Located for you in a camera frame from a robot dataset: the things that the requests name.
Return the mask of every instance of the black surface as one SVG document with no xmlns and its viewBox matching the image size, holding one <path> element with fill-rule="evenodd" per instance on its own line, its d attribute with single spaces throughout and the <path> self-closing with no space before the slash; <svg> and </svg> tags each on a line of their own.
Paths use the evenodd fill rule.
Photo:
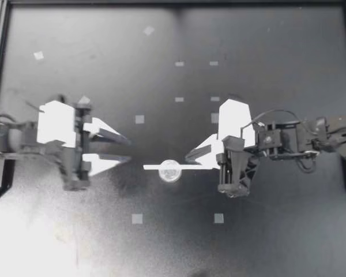
<svg viewBox="0 0 346 277">
<path fill-rule="evenodd" d="M 155 31 L 146 36 L 149 25 Z M 38 51 L 44 60 L 35 60 Z M 0 257 L 7 249 L 5 262 L 15 260 L 1 272 L 346 276 L 337 155 L 321 155 L 311 175 L 264 160 L 251 195 L 234 200 L 216 192 L 218 171 L 183 172 L 172 185 L 142 169 L 168 158 L 183 163 L 217 131 L 210 114 L 229 95 L 249 102 L 253 115 L 273 107 L 309 118 L 346 113 L 341 8 L 15 7 L 0 111 L 33 120 L 37 112 L 24 100 L 39 106 L 57 93 L 89 97 L 93 114 L 133 142 L 118 153 L 96 150 L 133 161 L 80 193 L 62 191 L 56 168 L 19 162 L 13 189 L 0 199 Z M 145 124 L 136 125 L 140 114 Z M 214 213 L 224 224 L 213 224 Z M 132 224 L 132 214 L 144 214 L 144 224 Z"/>
</svg>

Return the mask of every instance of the small square marker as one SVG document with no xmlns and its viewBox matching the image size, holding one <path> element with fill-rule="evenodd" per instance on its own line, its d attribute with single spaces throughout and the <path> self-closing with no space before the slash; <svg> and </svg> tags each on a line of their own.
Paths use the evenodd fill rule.
<svg viewBox="0 0 346 277">
<path fill-rule="evenodd" d="M 38 61 L 44 59 L 44 53 L 42 53 L 42 51 L 33 53 L 33 56 L 35 56 L 35 59 L 37 59 Z"/>
<path fill-rule="evenodd" d="M 209 65 L 210 66 L 219 66 L 219 62 L 218 61 L 210 61 Z"/>
<path fill-rule="evenodd" d="M 136 115 L 134 120 L 135 120 L 136 124 L 144 124 L 145 123 L 145 116 L 144 115 Z"/>
<path fill-rule="evenodd" d="M 219 113 L 212 113 L 212 123 L 217 124 L 219 123 Z"/>
<path fill-rule="evenodd" d="M 223 224 L 224 215 L 223 214 L 214 214 L 214 224 Z"/>
<path fill-rule="evenodd" d="M 151 35 L 152 33 L 154 33 L 155 29 L 154 27 L 151 27 L 151 26 L 147 26 L 145 29 L 144 29 L 144 34 L 146 36 L 149 36 Z"/>
<path fill-rule="evenodd" d="M 142 224 L 143 217 L 142 214 L 132 214 L 132 224 Z"/>
<path fill-rule="evenodd" d="M 181 67 L 185 66 L 185 62 L 175 62 L 174 64 L 178 68 L 181 68 Z"/>
</svg>

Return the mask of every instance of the bolt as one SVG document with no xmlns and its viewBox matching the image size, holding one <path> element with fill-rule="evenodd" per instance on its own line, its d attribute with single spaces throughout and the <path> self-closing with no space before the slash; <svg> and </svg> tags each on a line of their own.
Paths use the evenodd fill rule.
<svg viewBox="0 0 346 277">
<path fill-rule="evenodd" d="M 272 142 L 272 138 L 270 136 L 265 137 L 264 142 L 265 143 L 271 143 Z"/>
</svg>

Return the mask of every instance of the white plastic strip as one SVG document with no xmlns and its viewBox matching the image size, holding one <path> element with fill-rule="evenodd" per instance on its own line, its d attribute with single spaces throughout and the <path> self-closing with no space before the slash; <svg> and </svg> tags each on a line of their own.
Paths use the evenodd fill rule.
<svg viewBox="0 0 346 277">
<path fill-rule="evenodd" d="M 144 170 L 210 170 L 212 167 L 202 166 L 200 164 L 179 164 L 179 165 L 161 165 L 161 164 L 144 164 Z"/>
</svg>

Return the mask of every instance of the white tape marker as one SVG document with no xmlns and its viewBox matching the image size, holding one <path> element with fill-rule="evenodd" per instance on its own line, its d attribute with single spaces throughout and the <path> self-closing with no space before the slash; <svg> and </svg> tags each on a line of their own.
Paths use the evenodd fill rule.
<svg viewBox="0 0 346 277">
<path fill-rule="evenodd" d="M 151 27 L 151 26 L 147 26 L 145 29 L 144 29 L 144 34 L 146 36 L 149 36 L 151 35 L 152 33 L 154 33 L 155 29 L 154 27 Z"/>
<path fill-rule="evenodd" d="M 42 53 L 42 51 L 33 53 L 33 56 L 35 56 L 35 59 L 38 61 L 44 59 L 44 53 Z"/>
</svg>

